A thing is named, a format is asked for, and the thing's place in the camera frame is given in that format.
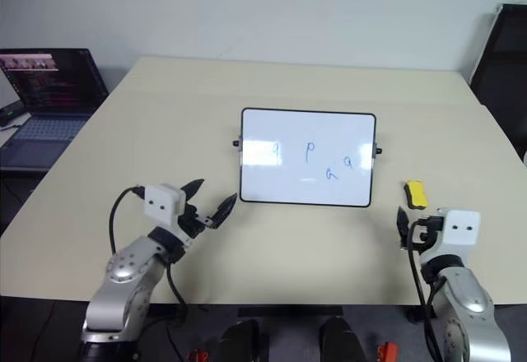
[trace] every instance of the white wall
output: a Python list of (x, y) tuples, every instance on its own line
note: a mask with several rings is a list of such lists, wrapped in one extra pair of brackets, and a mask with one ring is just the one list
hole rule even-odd
[(525, 1), (1, 0), (0, 46), (88, 47), (110, 89), (142, 54), (467, 76), (497, 4)]

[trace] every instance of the yellow object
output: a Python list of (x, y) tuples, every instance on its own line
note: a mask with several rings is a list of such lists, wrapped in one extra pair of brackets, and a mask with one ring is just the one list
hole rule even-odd
[(424, 210), (428, 207), (427, 196), (425, 195), (425, 187), (421, 181), (408, 181), (404, 185), (406, 192), (406, 199), (408, 200), (408, 207), (418, 210)]

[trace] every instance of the whiteboard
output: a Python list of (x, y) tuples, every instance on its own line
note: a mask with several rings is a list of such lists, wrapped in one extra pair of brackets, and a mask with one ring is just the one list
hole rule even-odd
[(240, 198), (367, 207), (375, 115), (243, 109)]

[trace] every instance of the laptop keyboard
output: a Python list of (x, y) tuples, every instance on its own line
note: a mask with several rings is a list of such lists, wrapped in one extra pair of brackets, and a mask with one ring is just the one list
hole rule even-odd
[(17, 134), (16, 140), (72, 140), (86, 123), (84, 119), (33, 119), (28, 120)]

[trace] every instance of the whiteboard frame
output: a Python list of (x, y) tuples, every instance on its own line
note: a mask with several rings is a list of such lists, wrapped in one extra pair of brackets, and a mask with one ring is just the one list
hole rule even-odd
[[(370, 174), (370, 196), (368, 199), (368, 203), (365, 206), (354, 206), (354, 205), (348, 205), (348, 204), (331, 204), (331, 203), (303, 203), (303, 202), (277, 202), (277, 201), (265, 201), (265, 200), (245, 200), (243, 198), (243, 195), (241, 193), (242, 190), (242, 182), (243, 182), (243, 138), (244, 138), (244, 112), (247, 109), (257, 109), (257, 110), (266, 110), (266, 111), (287, 111), (291, 113), (322, 113), (322, 114), (350, 114), (350, 115), (370, 115), (373, 117), (373, 136), (371, 138), (372, 140), (372, 148), (371, 148), (371, 174)], [(377, 117), (373, 113), (353, 113), (353, 112), (347, 112), (347, 111), (323, 111), (323, 110), (315, 110), (315, 109), (272, 109), (272, 108), (264, 108), (264, 107), (245, 107), (241, 110), (241, 127), (240, 127), (240, 140), (239, 140), (239, 147), (240, 147), (240, 191), (239, 196), (240, 200), (242, 202), (246, 203), (274, 203), (274, 204), (298, 204), (302, 206), (332, 206), (332, 207), (359, 207), (359, 208), (367, 208), (371, 205), (371, 194), (373, 190), (373, 171), (375, 167), (375, 158), (376, 158), (376, 149), (377, 144), (375, 141), (376, 131), (377, 131)]]

